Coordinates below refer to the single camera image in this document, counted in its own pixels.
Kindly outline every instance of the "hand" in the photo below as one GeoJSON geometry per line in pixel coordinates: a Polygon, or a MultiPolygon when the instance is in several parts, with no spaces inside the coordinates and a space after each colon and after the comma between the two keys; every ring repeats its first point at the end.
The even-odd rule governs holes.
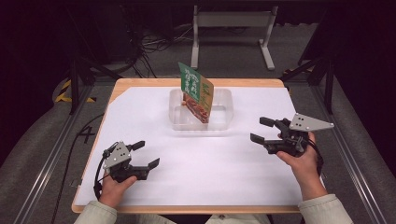
{"type": "MultiPolygon", "coordinates": [[[[315,143],[314,134],[308,133],[308,136],[315,143]]],[[[304,201],[327,194],[326,189],[320,182],[317,171],[318,155],[311,146],[308,145],[305,153],[298,158],[283,151],[277,152],[276,155],[291,167],[300,185],[304,201]]]]}
{"type": "Polygon", "coordinates": [[[137,180],[136,176],[131,176],[121,183],[114,180],[106,172],[103,179],[102,195],[99,202],[112,208],[116,208],[122,200],[123,193],[137,180]]]}

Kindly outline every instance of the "person's left hand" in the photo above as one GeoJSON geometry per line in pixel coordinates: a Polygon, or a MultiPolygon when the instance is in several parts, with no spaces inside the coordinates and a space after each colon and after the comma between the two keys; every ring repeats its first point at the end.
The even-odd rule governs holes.
{"type": "Polygon", "coordinates": [[[122,200],[123,193],[137,180],[136,176],[131,176],[121,183],[114,180],[106,172],[104,174],[102,186],[102,195],[99,198],[99,202],[116,208],[122,200]]]}

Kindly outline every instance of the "black cable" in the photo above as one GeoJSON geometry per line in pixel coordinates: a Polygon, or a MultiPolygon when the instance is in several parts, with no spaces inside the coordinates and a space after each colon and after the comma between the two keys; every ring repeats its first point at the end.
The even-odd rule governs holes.
{"type": "Polygon", "coordinates": [[[142,62],[142,64],[143,64],[143,65],[146,67],[146,69],[148,70],[145,77],[149,77],[149,68],[146,66],[146,64],[145,64],[145,62],[143,62],[143,60],[139,59],[139,61],[142,62]]]}
{"type": "Polygon", "coordinates": [[[321,175],[321,169],[324,164],[323,157],[320,155],[318,146],[315,144],[314,141],[312,141],[311,139],[308,139],[308,145],[311,146],[317,152],[317,156],[318,156],[317,171],[318,171],[318,175],[321,175]]]}
{"type": "Polygon", "coordinates": [[[73,144],[70,147],[69,155],[67,157],[66,166],[64,167],[64,177],[62,179],[61,189],[59,190],[58,199],[56,201],[55,209],[53,211],[52,221],[51,221],[52,224],[55,222],[56,214],[58,213],[58,206],[59,206],[59,202],[61,201],[62,191],[64,190],[64,181],[66,180],[67,172],[68,172],[68,169],[69,169],[70,158],[71,158],[71,155],[72,155],[72,152],[73,152],[74,145],[77,142],[78,137],[86,130],[87,126],[90,125],[94,120],[99,119],[100,117],[102,117],[103,115],[104,114],[100,114],[100,115],[96,116],[95,118],[91,119],[90,121],[88,121],[84,125],[84,127],[76,134],[76,137],[73,140],[73,144]]]}
{"type": "Polygon", "coordinates": [[[164,51],[164,50],[168,49],[168,48],[171,47],[171,46],[172,46],[172,43],[168,43],[168,44],[166,45],[166,47],[163,47],[163,49],[158,48],[157,51],[159,51],[159,52],[164,51]]]}
{"type": "Polygon", "coordinates": [[[99,200],[100,198],[100,191],[102,190],[102,184],[100,183],[100,180],[98,180],[99,173],[100,173],[100,168],[102,167],[103,161],[105,160],[105,157],[102,157],[102,159],[99,162],[98,169],[96,170],[96,175],[93,183],[93,192],[95,193],[96,199],[99,200]]]}
{"type": "Polygon", "coordinates": [[[152,75],[153,75],[154,77],[157,77],[157,76],[155,76],[155,73],[154,73],[154,71],[152,70],[151,65],[149,65],[148,56],[147,56],[147,55],[143,55],[143,59],[146,61],[147,65],[148,65],[148,68],[149,68],[149,71],[151,71],[152,75]]]}
{"type": "Polygon", "coordinates": [[[144,77],[142,72],[140,72],[140,70],[137,68],[137,66],[134,66],[134,71],[140,76],[140,77],[144,77]]]}
{"type": "Polygon", "coordinates": [[[142,48],[142,50],[145,51],[146,53],[153,53],[153,52],[159,50],[158,44],[157,44],[157,48],[155,48],[155,49],[148,48],[148,47],[141,47],[141,48],[142,48]]]}
{"type": "MultiPolygon", "coordinates": [[[[125,71],[128,71],[128,69],[130,69],[132,66],[134,66],[135,62],[136,62],[136,60],[133,60],[133,61],[131,61],[131,62],[128,62],[128,63],[127,63],[126,65],[124,65],[123,67],[116,68],[116,69],[110,70],[110,71],[113,72],[113,73],[116,73],[116,74],[123,73],[123,72],[125,72],[125,71]]],[[[96,76],[106,76],[106,74],[105,74],[105,73],[102,73],[102,72],[93,71],[93,73],[94,73],[96,76]]]]}

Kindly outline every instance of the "metal rail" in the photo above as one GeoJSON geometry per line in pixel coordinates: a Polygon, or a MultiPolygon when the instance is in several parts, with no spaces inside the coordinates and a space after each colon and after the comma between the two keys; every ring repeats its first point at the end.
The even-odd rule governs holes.
{"type": "Polygon", "coordinates": [[[76,108],[76,111],[73,115],[70,115],[67,119],[64,127],[61,130],[61,133],[56,140],[54,147],[52,148],[51,153],[49,154],[47,161],[45,162],[43,168],[41,169],[35,183],[30,190],[29,195],[27,196],[23,206],[21,207],[20,212],[18,213],[17,217],[14,220],[15,224],[20,223],[27,223],[30,216],[32,215],[33,211],[35,210],[35,206],[38,203],[38,200],[41,197],[47,183],[50,180],[50,176],[58,162],[59,158],[62,155],[62,151],[64,149],[64,141],[69,135],[79,112],[81,111],[82,107],[84,106],[84,100],[89,97],[91,93],[92,86],[84,86],[81,95],[80,95],[80,102],[79,106],[76,108]]]}
{"type": "Polygon", "coordinates": [[[318,105],[320,105],[320,109],[322,110],[323,114],[326,116],[326,120],[335,124],[334,128],[332,129],[332,132],[340,146],[339,152],[341,154],[341,158],[343,159],[344,164],[346,165],[346,168],[349,171],[352,181],[355,184],[356,190],[361,196],[361,200],[363,201],[364,207],[366,208],[367,213],[370,216],[370,219],[373,221],[373,223],[386,224],[387,221],[385,220],[381,212],[381,209],[379,208],[375,200],[373,193],[370,191],[370,188],[367,185],[367,181],[364,175],[361,173],[361,169],[356,163],[353,154],[350,151],[349,146],[347,145],[347,141],[345,140],[343,135],[341,135],[341,131],[338,129],[338,125],[336,124],[335,118],[329,115],[326,106],[323,104],[324,96],[322,91],[317,86],[311,87],[311,91],[316,97],[318,105]]]}

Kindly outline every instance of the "person's right hand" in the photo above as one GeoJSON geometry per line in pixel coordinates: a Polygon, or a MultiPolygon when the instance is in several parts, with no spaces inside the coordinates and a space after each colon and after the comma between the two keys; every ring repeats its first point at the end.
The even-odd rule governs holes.
{"type": "MultiPolygon", "coordinates": [[[[308,133],[308,136],[315,143],[314,134],[308,133]]],[[[311,146],[308,145],[305,153],[298,158],[283,151],[277,152],[276,155],[291,167],[300,185],[304,201],[327,194],[326,189],[320,182],[317,171],[318,155],[311,146]]]]}

